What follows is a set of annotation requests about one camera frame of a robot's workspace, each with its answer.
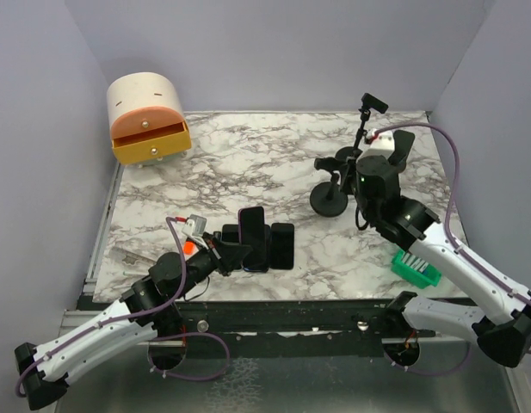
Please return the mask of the green plastic bin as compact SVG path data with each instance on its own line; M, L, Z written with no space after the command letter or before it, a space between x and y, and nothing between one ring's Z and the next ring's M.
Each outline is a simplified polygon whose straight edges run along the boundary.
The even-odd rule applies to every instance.
M404 253L409 252L400 250L393 257L392 272L420 289L436 287L441 279L441 273L431 264L429 264L423 273L418 273L417 271L405 268L401 263L401 257Z

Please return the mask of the black phone stand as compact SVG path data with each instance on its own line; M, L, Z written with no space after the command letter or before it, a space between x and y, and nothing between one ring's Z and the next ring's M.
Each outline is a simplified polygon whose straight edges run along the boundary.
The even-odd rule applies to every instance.
M388 110L389 106L379 98L365 93L361 98L361 107L359 112L361 113L361 124L355 134L355 141L352 146L345 146L341 148L335 155L335 159L339 161L345 161L348 157L358 157L361 154L359 144L361 140L367 136L367 130L365 126L369 121L372 111L376 111L379 114L384 114Z
M334 157L319 157L314 161L316 170L330 173L328 182L316 185L310 194L310 205L313 211L326 218L341 215L347 205L348 196L340 189L341 168L343 163Z

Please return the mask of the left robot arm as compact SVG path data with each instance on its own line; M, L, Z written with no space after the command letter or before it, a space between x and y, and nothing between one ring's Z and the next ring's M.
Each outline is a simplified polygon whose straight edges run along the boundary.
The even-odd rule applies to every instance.
M209 233L204 242L190 258L180 252L161 255L146 277L74 330L45 344L18 346L17 397L26 398L31 410L39 410L63 397L87 372L128 348L182 336L176 300L212 272L229 275L252 251L247 245L224 243Z

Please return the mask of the wood base phone stand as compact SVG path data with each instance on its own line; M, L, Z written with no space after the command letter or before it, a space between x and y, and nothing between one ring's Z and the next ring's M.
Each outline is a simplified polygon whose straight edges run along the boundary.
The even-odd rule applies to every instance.
M393 133L394 152L388 158L391 166L395 167L400 174L406 169L407 159L414 144L416 135L405 130L396 130Z

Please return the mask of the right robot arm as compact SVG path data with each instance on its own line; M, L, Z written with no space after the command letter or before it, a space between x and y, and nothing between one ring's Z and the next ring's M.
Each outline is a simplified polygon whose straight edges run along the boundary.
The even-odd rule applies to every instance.
M341 187L357 202L357 217L400 249L450 279L472 306L401 293L388 307L394 336L432 330L476 344L491 360L517 367L531 347L531 289L511 280L461 241L424 204L400 193L398 170L383 156L348 158Z

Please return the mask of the grey silver phone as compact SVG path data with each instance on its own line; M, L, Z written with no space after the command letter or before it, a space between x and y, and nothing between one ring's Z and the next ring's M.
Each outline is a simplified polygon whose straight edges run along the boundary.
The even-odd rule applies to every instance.
M225 224L221 229L221 240L225 243L240 243L238 224Z

